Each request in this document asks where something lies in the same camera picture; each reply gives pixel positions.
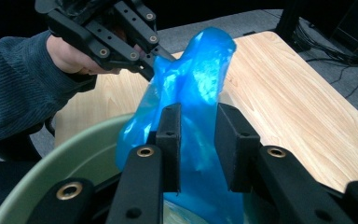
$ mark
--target black bracket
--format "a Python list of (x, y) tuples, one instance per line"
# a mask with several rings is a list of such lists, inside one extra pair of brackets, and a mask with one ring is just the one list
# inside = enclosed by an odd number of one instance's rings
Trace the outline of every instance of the black bracket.
[[(154, 75), (156, 55), (173, 56), (158, 42), (156, 15), (140, 0), (36, 0), (50, 31), (89, 55), (101, 68), (126, 68), (146, 80)], [(126, 39), (115, 30), (123, 30)], [(145, 52), (133, 48), (138, 45)]]
[(105, 223), (162, 223), (162, 152), (134, 148), (127, 158)]

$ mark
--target person's arm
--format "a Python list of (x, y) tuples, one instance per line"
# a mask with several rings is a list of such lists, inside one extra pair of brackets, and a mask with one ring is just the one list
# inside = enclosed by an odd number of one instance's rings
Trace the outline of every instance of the person's arm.
[(49, 32), (0, 40), (0, 140), (54, 115), (77, 92), (94, 88), (96, 76), (70, 73), (99, 73), (99, 66), (62, 42)]

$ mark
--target gray sleeve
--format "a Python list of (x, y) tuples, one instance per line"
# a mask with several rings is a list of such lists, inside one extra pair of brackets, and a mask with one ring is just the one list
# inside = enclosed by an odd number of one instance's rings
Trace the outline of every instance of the gray sleeve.
[(42, 122), (95, 86), (96, 76), (68, 76), (54, 65), (48, 36), (0, 40), (0, 140)]

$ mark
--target green bucket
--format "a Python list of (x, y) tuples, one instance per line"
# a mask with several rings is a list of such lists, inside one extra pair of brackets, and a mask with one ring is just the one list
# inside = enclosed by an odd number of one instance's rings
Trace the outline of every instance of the green bucket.
[[(132, 114), (96, 124), (63, 143), (40, 161), (0, 206), (0, 224), (26, 223), (34, 207), (56, 183), (82, 177), (98, 185), (118, 174), (115, 150), (118, 134)], [(191, 212), (164, 202), (164, 223), (206, 223)]]

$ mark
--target metal screw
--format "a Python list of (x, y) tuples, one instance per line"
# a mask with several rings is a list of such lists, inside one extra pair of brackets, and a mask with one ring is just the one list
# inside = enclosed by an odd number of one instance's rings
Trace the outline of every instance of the metal screw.
[(148, 20), (152, 20), (153, 17), (154, 17), (154, 15), (151, 14), (151, 13), (147, 13), (147, 14), (146, 14), (146, 18), (147, 18)]
[(69, 200), (80, 194), (83, 186), (80, 182), (71, 182), (65, 184), (57, 191), (57, 198), (60, 200)]
[(286, 153), (284, 151), (276, 147), (271, 147), (267, 149), (267, 153), (276, 158), (283, 158), (286, 156)]
[(136, 151), (136, 154), (140, 157), (149, 157), (154, 154), (154, 150), (151, 147), (141, 147)]
[(150, 41), (151, 42), (156, 42), (157, 41), (157, 37), (155, 35), (150, 36)]
[(100, 54), (103, 55), (103, 56), (106, 55), (107, 54), (107, 49), (101, 49)]
[(130, 54), (130, 57), (131, 57), (132, 59), (136, 58), (137, 56), (138, 56), (138, 54), (135, 53), (135, 52), (133, 52), (133, 53)]

